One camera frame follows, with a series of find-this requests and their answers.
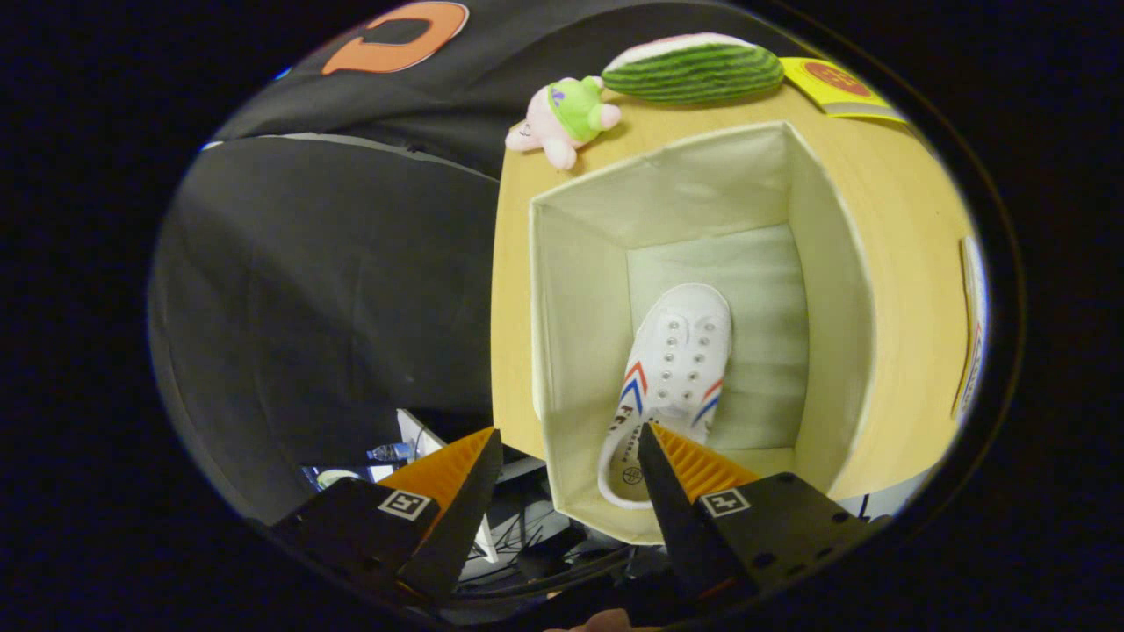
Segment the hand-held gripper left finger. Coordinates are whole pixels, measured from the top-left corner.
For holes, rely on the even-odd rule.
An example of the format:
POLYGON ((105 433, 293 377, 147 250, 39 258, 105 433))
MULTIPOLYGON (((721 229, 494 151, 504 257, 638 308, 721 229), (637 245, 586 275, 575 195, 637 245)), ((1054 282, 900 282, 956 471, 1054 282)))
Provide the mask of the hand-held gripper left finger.
POLYGON ((481 428, 377 484, 330 484, 268 533, 354 592, 439 607, 457 585, 502 464, 501 432, 481 428))

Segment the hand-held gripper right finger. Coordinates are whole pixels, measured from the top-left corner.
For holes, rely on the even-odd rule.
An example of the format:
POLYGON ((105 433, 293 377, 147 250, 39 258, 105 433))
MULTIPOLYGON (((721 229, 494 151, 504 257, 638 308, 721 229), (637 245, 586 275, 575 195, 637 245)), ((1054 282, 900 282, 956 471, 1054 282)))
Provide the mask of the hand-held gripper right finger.
POLYGON ((703 608, 771 599, 882 529, 792 472, 759 477, 671 428, 645 423, 638 457, 674 575, 703 608))

